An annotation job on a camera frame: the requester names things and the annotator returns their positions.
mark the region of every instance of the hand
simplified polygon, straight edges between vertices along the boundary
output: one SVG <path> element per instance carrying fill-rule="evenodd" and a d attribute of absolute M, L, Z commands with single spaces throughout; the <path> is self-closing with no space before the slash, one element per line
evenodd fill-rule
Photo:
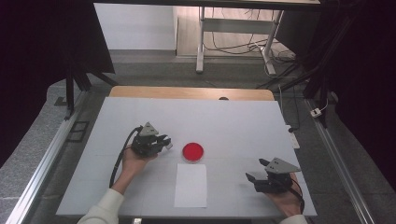
<path fill-rule="evenodd" d="M 295 173 L 290 174 L 290 176 L 297 182 Z M 291 188 L 301 194 L 300 188 L 298 188 L 295 182 L 293 182 Z M 273 201 L 277 209 L 279 209 L 279 211 L 281 211 L 286 217 L 301 215 L 300 200 L 290 191 L 277 194 L 265 193 L 265 195 Z"/>
<path fill-rule="evenodd" d="M 149 161 L 154 160 L 157 156 L 155 154 L 153 157 L 140 158 L 132 151 L 131 146 L 128 146 L 123 152 L 121 174 L 111 188 L 123 194 L 134 177 L 145 168 Z"/>
<path fill-rule="evenodd" d="M 134 153 L 131 149 L 131 145 L 129 145 L 124 150 L 124 155 L 122 157 L 122 173 L 132 176 L 138 175 L 145 168 L 146 164 L 157 158 L 157 156 L 158 155 L 155 154 L 153 157 L 141 158 Z"/>

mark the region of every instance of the table surface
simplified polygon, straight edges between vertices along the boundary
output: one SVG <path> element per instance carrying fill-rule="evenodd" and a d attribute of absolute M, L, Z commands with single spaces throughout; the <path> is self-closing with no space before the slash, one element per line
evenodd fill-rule
<path fill-rule="evenodd" d="M 233 100 L 216 100 L 221 96 Z M 258 178 L 266 176 L 258 158 L 278 157 L 299 166 L 278 103 L 273 99 L 271 92 L 263 90 L 113 88 L 57 215 L 80 217 L 98 202 L 108 188 L 112 167 L 126 136 L 134 127 L 150 121 L 160 134 L 172 138 L 174 146 L 160 153 L 136 177 L 125 193 L 121 216 L 281 216 L 245 177 L 245 173 Z M 205 149 L 199 164 L 204 164 L 207 170 L 206 208 L 174 207 L 177 164 L 186 163 L 181 158 L 181 149 L 189 142 L 198 142 Z M 303 174 L 297 173 L 297 178 L 306 203 L 304 214 L 315 216 Z"/>

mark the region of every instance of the red dish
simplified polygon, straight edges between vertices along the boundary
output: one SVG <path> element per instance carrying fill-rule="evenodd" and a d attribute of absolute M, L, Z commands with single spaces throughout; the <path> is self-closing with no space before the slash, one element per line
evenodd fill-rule
<path fill-rule="evenodd" d="M 188 143 L 183 147 L 182 153 L 186 161 L 198 162 L 204 156 L 204 149 L 198 143 Z"/>

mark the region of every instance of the metal frame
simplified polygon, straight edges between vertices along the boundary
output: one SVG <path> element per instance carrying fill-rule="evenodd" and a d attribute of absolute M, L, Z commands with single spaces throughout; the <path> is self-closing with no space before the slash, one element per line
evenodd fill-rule
<path fill-rule="evenodd" d="M 305 103 L 309 111 L 314 109 L 313 105 L 315 105 L 315 103 L 313 102 L 313 100 L 305 100 Z M 364 201 L 364 198 L 361 195 L 361 191 L 356 186 L 352 175 L 350 174 L 347 165 L 345 164 L 343 157 L 338 150 L 338 147 L 332 140 L 332 136 L 330 135 L 329 131 L 323 127 L 318 119 L 314 119 L 314 122 L 317 126 L 318 133 L 322 138 L 322 141 L 329 153 L 329 156 L 332 159 L 335 170 L 340 176 L 344 188 L 349 195 L 353 206 L 355 207 L 356 213 L 361 220 L 361 223 L 374 224 L 375 221 L 373 219 L 373 216 L 371 215 L 367 203 L 366 201 Z"/>
<path fill-rule="evenodd" d="M 66 140 L 67 135 L 69 134 L 73 124 L 81 111 L 81 108 L 85 104 L 85 100 L 87 98 L 87 93 L 82 91 L 78 100 L 76 102 L 76 110 L 75 113 L 69 118 L 65 119 L 61 126 L 58 129 L 58 132 L 53 137 L 51 143 L 49 144 L 49 148 L 43 156 L 43 159 L 38 164 L 35 172 L 32 175 L 29 183 L 27 184 L 23 194 L 12 210 L 11 214 L 8 217 L 6 224 L 20 224 L 26 218 L 33 201 L 35 200 L 35 196 L 41 188 L 42 183 L 44 182 L 47 174 L 50 172 L 50 168 L 52 167 L 53 162 L 58 156 L 59 151 L 61 150 L 64 141 Z"/>
<path fill-rule="evenodd" d="M 197 52 L 197 64 L 195 69 L 196 73 L 202 74 L 204 72 L 204 32 L 219 32 L 268 35 L 265 48 L 261 48 L 261 54 L 262 58 L 264 59 L 264 66 L 268 71 L 268 75 L 275 76 L 276 71 L 271 61 L 270 50 L 276 35 L 280 18 L 282 17 L 282 13 L 283 11 L 278 11 L 273 21 L 244 21 L 213 18 L 206 19 L 205 7 L 200 7 L 200 35 Z"/>

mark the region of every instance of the small black object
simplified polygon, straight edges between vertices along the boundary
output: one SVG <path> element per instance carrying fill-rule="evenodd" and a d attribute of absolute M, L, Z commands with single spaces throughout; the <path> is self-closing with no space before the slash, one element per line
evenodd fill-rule
<path fill-rule="evenodd" d="M 163 147 L 171 146 L 171 139 L 168 135 L 157 136 L 158 132 L 149 123 L 145 127 L 146 129 L 142 126 L 137 128 L 137 135 L 132 141 L 131 148 L 138 156 L 151 157 L 161 152 Z"/>

